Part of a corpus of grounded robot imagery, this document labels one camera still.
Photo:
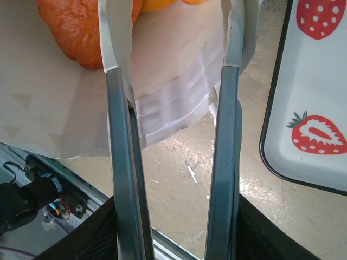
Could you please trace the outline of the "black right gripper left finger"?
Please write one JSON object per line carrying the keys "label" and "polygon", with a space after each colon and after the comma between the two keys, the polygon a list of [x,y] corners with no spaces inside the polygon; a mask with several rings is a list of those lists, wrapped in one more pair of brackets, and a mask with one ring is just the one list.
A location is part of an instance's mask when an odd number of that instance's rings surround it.
{"label": "black right gripper left finger", "polygon": [[110,198],[74,231],[36,259],[118,259],[116,213]]}

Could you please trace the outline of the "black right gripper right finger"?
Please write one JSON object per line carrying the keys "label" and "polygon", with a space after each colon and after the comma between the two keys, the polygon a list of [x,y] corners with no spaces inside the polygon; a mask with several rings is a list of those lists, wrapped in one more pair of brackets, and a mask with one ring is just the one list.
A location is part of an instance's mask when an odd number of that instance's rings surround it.
{"label": "black right gripper right finger", "polygon": [[243,195],[238,209],[232,259],[318,259],[270,221]]}

